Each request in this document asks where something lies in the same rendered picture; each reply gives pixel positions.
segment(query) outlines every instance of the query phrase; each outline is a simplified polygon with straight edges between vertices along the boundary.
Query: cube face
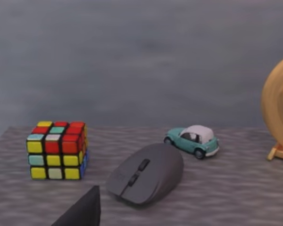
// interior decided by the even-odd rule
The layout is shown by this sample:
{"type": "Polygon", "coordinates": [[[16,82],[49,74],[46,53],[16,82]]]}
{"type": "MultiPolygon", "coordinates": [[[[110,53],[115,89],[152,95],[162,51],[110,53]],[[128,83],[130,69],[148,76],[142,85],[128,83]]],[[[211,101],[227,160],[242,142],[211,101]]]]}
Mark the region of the cube face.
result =
{"type": "Polygon", "coordinates": [[[35,127],[32,130],[32,134],[47,134],[49,129],[49,127],[35,127]]]}
{"type": "Polygon", "coordinates": [[[31,166],[44,166],[45,165],[43,155],[29,155],[28,163],[31,166]]]}
{"type": "Polygon", "coordinates": [[[52,127],[49,131],[50,134],[62,134],[65,130],[65,127],[52,127]]]}
{"type": "Polygon", "coordinates": [[[37,126],[38,127],[50,127],[52,126],[52,122],[51,121],[40,121],[38,122],[37,126]]]}
{"type": "Polygon", "coordinates": [[[46,171],[44,167],[31,167],[30,169],[32,179],[46,179],[46,171]]]}
{"type": "Polygon", "coordinates": [[[61,157],[59,155],[47,155],[46,161],[48,166],[61,166],[61,157]]]}
{"type": "Polygon", "coordinates": [[[81,179],[80,168],[65,168],[65,179],[67,180],[79,180],[81,179]]]}
{"type": "Polygon", "coordinates": [[[62,169],[61,168],[48,168],[48,177],[53,180],[63,179],[62,169]]]}
{"type": "Polygon", "coordinates": [[[88,162],[84,122],[41,121],[26,139],[32,179],[79,180],[88,162]]]}

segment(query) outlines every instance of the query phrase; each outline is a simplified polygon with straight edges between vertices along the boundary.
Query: teal toy car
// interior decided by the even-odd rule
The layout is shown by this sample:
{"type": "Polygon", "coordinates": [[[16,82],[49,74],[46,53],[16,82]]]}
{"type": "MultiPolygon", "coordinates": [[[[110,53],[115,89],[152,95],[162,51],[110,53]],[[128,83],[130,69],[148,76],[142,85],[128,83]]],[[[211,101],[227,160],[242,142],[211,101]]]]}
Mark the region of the teal toy car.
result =
{"type": "Polygon", "coordinates": [[[213,156],[219,151],[213,130],[200,125],[171,129],[166,133],[164,143],[191,153],[197,159],[213,156]]]}

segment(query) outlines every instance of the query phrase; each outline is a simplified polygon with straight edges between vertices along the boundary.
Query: round wooden object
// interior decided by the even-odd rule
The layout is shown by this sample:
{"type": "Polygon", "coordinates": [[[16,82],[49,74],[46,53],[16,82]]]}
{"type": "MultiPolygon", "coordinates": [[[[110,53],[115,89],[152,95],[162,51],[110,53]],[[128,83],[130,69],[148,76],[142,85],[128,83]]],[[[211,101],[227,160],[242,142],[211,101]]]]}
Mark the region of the round wooden object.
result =
{"type": "Polygon", "coordinates": [[[283,146],[283,60],[272,70],[265,82],[261,110],[271,135],[283,146]]]}

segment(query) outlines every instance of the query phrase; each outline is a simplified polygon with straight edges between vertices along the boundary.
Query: car tire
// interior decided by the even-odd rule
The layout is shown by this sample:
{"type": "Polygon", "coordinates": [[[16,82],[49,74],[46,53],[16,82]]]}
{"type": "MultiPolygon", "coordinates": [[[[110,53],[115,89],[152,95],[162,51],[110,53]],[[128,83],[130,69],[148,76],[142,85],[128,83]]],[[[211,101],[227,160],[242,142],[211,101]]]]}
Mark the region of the car tire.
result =
{"type": "Polygon", "coordinates": [[[164,139],[164,143],[167,144],[167,145],[173,145],[174,144],[173,141],[170,138],[168,138],[168,137],[166,137],[164,139]]]}
{"type": "Polygon", "coordinates": [[[195,151],[194,151],[194,156],[196,159],[204,159],[204,157],[206,157],[206,153],[200,149],[200,148],[196,148],[195,151]]]}

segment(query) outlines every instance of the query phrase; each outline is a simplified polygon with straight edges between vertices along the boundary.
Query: car hood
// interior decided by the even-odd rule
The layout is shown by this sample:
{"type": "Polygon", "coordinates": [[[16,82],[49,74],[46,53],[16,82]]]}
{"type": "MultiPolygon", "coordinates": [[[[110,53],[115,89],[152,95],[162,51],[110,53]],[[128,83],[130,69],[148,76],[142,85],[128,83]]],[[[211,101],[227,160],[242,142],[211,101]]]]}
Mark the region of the car hood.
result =
{"type": "Polygon", "coordinates": [[[179,134],[184,130],[185,128],[173,128],[170,129],[167,134],[172,136],[179,136],[179,134]]]}

